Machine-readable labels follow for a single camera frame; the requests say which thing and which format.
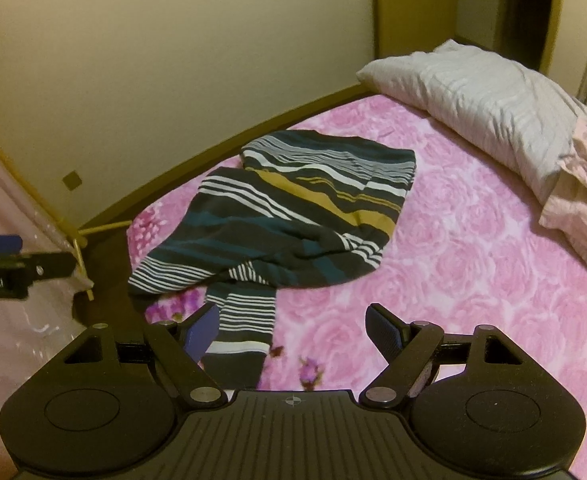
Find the striped knit sweater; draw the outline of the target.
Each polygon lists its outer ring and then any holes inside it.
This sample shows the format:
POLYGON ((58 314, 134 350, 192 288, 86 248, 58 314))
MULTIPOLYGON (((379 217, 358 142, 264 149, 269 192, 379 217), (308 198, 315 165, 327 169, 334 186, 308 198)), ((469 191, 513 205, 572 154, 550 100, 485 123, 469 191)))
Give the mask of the striped knit sweater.
POLYGON ((202 180, 129 281, 145 304, 205 286, 220 325, 202 365, 226 390, 259 385, 280 289, 339 285, 380 266, 417 168, 407 148, 313 130, 261 136, 242 161, 202 180))

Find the pink floral bed blanket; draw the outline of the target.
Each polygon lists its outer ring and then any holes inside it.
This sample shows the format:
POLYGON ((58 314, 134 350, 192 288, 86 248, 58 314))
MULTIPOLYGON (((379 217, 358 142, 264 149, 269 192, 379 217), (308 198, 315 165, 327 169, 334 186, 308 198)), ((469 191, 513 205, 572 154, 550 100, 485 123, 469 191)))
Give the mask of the pink floral bed blanket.
MULTIPOLYGON (((587 267, 541 227, 530 189, 419 110, 370 96, 305 120, 416 154, 416 179, 378 270, 328 288, 283 289, 263 390, 361 391, 385 366, 365 333, 369 304, 469 334, 491 324, 580 402, 587 422, 587 267)), ((572 465, 587 479, 587 428, 572 465)))

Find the grey striped pillow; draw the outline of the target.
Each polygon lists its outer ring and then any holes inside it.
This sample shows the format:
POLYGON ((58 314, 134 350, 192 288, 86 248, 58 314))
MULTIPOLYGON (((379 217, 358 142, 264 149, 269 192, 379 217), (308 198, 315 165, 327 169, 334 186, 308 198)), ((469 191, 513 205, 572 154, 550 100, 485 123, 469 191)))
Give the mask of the grey striped pillow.
POLYGON ((555 81, 494 52, 447 40, 431 52, 379 58, 356 78, 424 110, 514 171, 540 203, 555 188, 587 106, 555 81))

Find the wooden door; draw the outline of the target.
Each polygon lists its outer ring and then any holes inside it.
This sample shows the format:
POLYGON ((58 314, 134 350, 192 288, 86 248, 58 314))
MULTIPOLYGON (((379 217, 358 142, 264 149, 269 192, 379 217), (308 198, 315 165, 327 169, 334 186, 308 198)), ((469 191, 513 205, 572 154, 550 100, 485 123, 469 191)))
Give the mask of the wooden door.
POLYGON ((375 56, 430 51, 455 35, 457 0, 373 0, 375 56))

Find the wooden bed frame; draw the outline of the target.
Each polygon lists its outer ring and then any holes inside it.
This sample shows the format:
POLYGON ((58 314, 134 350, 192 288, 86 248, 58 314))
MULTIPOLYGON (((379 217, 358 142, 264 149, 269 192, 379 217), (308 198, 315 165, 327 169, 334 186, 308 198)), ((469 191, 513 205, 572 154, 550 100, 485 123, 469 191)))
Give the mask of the wooden bed frame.
POLYGON ((190 157, 185 162, 181 162, 178 166, 173 167, 164 174, 161 174, 161 176, 137 188, 131 194, 126 195, 123 200, 119 200, 118 203, 115 203, 115 205, 110 206, 88 221, 79 232, 82 235, 88 235, 91 230, 96 231, 99 226, 106 226, 106 224, 118 223, 135 218, 148 205, 164 196, 164 194, 169 193, 173 188, 177 188, 194 177, 198 177, 199 174, 203 174, 219 162, 228 159, 228 157, 237 155, 242 146, 249 141, 274 130, 284 130, 288 127, 298 125, 299 122, 303 122, 307 118, 363 99, 365 96, 371 96, 372 94, 373 92, 367 90, 363 84, 355 84, 354 86, 339 90, 328 96, 323 96, 310 103, 295 107, 292 110, 287 110, 287 112, 270 118, 265 122, 260 122, 259 125, 239 132, 235 136, 231 136, 228 140, 224 140, 212 148, 207 148, 194 157, 190 157))

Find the wall power socket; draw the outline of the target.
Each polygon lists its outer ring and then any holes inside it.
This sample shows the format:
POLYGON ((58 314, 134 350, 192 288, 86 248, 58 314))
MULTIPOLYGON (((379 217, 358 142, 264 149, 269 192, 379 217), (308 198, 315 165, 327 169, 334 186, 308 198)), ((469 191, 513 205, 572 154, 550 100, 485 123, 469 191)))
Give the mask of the wall power socket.
POLYGON ((83 181, 77 171, 72 170, 69 172, 69 174, 66 174, 66 176, 62 178, 62 183, 66 186, 66 188, 68 188, 69 191, 74 191, 83 183, 83 181))

